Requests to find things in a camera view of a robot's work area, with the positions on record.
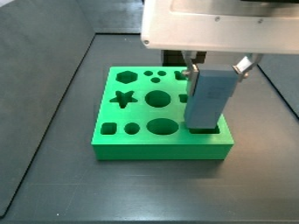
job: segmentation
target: gray block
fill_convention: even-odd
[[[200,65],[194,95],[188,97],[184,121],[190,129],[215,129],[239,76],[232,66]]]
[[[259,66],[299,116],[299,55],[266,55]]]
[[[0,31],[1,216],[95,33],[75,0],[11,2]]]
[[[140,33],[141,0],[77,0],[96,33]]]

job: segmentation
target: dark gray table surface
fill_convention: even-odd
[[[298,120],[258,69],[226,108],[224,161],[96,160],[108,68],[159,64],[139,36],[96,36],[3,222],[299,221]]]

